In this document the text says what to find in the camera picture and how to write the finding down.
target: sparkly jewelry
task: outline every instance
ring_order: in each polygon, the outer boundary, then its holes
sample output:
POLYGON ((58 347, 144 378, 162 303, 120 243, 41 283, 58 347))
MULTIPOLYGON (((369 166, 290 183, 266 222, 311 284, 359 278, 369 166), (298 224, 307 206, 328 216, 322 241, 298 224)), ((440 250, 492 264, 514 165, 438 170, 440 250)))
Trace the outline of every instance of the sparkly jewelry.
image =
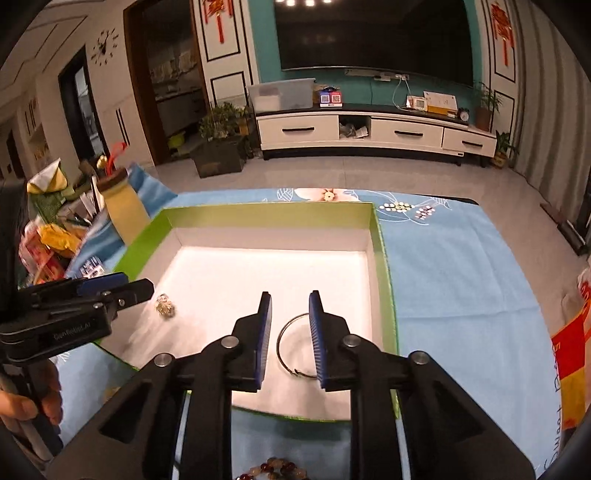
POLYGON ((310 480, 306 470, 298 468, 294 462, 276 457, 269 458, 261 466, 252 467, 248 473, 243 473, 236 480, 254 480, 259 475, 266 475, 269 480, 310 480))
POLYGON ((173 302, 170 301, 168 295, 163 293, 156 299, 156 311, 164 318, 172 318, 176 313, 173 302))
POLYGON ((279 344, 281 343, 281 338, 283 337, 283 334, 285 333, 285 331, 287 330, 287 328, 289 327, 289 325, 291 325, 292 323, 294 323, 296 320, 299 320, 301 318, 307 317, 308 316, 308 312, 306 313, 302 313, 300 315, 297 315, 295 317, 293 317, 289 322, 287 322, 283 328, 281 329, 281 331, 279 332, 279 335, 277 336, 277 343, 275 344, 275 351, 277 353, 277 358, 279 359, 279 363, 281 364, 281 366, 283 368, 285 368, 285 370, 287 370, 290 375, 294 376, 294 377, 302 377, 302 378, 309 378, 309 379, 315 379, 318 378, 316 375, 309 375, 309 374, 305 374, 304 372, 300 372, 297 368, 292 370, 291 368, 289 368, 285 362, 283 361, 283 359, 281 358, 281 354, 279 352, 279 344))

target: human hand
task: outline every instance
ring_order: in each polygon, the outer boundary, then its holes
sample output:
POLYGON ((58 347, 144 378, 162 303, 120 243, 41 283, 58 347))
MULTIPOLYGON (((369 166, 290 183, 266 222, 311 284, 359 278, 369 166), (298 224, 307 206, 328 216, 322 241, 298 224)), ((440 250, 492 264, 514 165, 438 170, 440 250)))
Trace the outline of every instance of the human hand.
MULTIPOLYGON (((63 418, 61 409, 61 385, 56 366, 45 360, 41 367, 41 377, 49 388, 47 395, 41 400, 43 413, 52 425, 59 425, 63 418)), ((34 419, 38 414, 35 402, 30 398, 0 390, 0 417, 26 421, 34 419)))

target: teal wall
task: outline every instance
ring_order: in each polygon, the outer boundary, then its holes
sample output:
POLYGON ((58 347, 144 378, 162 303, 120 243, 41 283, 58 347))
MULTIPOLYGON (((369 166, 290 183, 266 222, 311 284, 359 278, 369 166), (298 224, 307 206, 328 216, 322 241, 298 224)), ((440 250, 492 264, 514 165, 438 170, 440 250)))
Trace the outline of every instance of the teal wall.
MULTIPOLYGON (((279 45, 277 43, 277 30, 275 28, 274 0, 248 0, 248 2, 251 13, 252 34, 255 42, 256 62, 258 64, 261 82, 315 77, 318 83, 340 87, 343 92, 343 99, 347 103, 392 105, 392 94, 398 81, 376 82, 370 77, 349 77, 345 75, 343 70, 337 69, 282 72, 279 59, 279 45)), ((480 50, 480 30, 476 16, 476 4, 475 0, 464 0, 464 2, 466 4, 470 36, 472 38, 474 81, 480 82, 482 54, 480 50)), ((422 95, 424 90, 448 93, 456 96, 459 107, 469 108, 471 112, 474 111, 473 108, 475 105, 469 87, 420 75, 411 75, 409 85, 412 95, 422 95)), ((401 84, 396 92, 396 103, 404 105, 406 95, 406 85, 401 84)))

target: silver bolt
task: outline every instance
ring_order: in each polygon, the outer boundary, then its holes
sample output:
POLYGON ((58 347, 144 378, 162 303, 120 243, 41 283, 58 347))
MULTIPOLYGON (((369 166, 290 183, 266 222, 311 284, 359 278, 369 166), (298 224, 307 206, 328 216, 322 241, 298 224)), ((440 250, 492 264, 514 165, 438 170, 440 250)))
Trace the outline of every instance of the silver bolt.
POLYGON ((429 363, 431 357, 428 355, 428 353, 418 350, 410 354, 410 359, 417 365, 425 365, 429 363))
POLYGON ((357 335, 345 335, 343 337, 343 343, 345 346, 356 347, 361 343, 361 338, 357 335))
POLYGON ((222 347, 224 348, 234 348, 238 346, 240 340, 238 340, 233 335, 228 335, 227 337, 222 338, 222 347))
POLYGON ((159 353, 154 357, 154 363, 157 367, 166 367, 173 361, 173 356, 170 353, 159 353))

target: drawer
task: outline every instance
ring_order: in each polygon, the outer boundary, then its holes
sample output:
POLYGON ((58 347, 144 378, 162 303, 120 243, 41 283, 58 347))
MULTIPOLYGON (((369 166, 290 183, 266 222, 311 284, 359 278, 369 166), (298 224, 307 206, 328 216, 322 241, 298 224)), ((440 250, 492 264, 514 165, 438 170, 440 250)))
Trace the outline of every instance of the drawer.
POLYGON ((446 128, 443 134, 443 148, 458 152, 475 153, 485 157, 494 157, 496 138, 446 128))
POLYGON ((437 125, 400 122, 396 120, 371 120, 371 140, 410 147, 441 148, 443 127, 437 125))
POLYGON ((258 120, 262 144, 332 141, 339 139, 338 115, 302 115, 258 120))

